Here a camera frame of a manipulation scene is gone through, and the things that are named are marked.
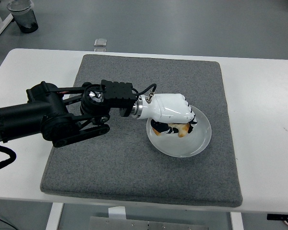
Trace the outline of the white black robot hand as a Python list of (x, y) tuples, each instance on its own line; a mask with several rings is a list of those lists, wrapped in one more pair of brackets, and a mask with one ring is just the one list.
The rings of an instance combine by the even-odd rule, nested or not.
[(180, 93), (162, 93), (151, 97), (151, 102), (141, 95), (138, 119), (150, 119), (153, 132), (177, 134), (179, 138), (192, 132), (192, 125), (197, 123), (192, 107)]

